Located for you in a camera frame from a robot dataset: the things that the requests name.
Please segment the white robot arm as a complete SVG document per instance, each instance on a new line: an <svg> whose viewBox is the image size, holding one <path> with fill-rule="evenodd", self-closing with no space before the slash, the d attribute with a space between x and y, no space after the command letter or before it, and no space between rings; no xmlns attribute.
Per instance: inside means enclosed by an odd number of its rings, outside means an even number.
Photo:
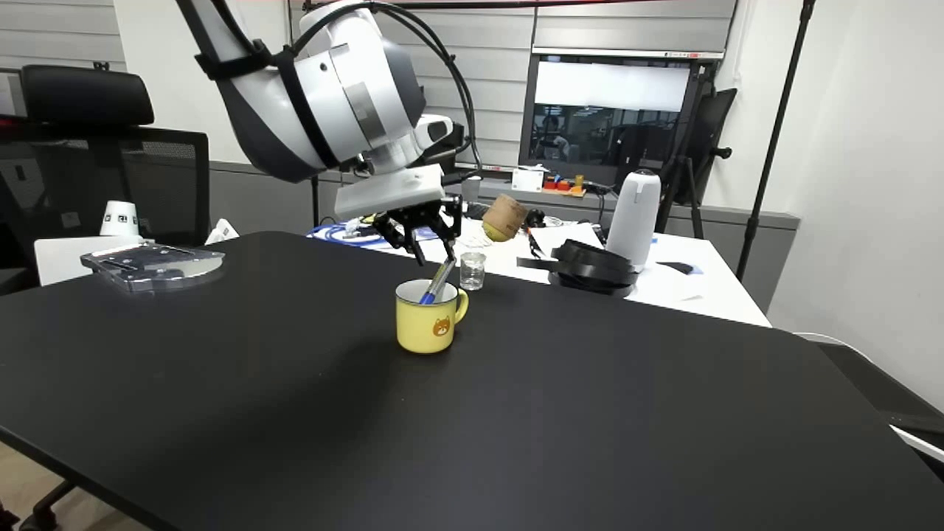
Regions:
<svg viewBox="0 0 944 531"><path fill-rule="evenodd" d="M443 39L391 0L328 0L281 49L247 39L226 0L177 0L214 81L245 158L278 179L357 170L337 189L331 214L372 219L391 247L425 260L427 226L455 255L462 207L447 192L447 158L475 146L475 101ZM465 123L425 109L425 86L404 46L378 22L410 28L447 71Z"/></svg>

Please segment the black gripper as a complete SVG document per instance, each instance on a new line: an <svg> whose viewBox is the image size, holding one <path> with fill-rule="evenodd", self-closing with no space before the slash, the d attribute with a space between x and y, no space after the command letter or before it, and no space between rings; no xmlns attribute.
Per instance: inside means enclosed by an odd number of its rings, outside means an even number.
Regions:
<svg viewBox="0 0 944 531"><path fill-rule="evenodd" d="M425 250L410 223L430 226L438 236L444 255L455 255L462 202L447 199L443 177L444 170L438 164L415 164L344 182L337 189L334 214L390 214L390 244L407 250L415 261L425 261Z"/></svg>

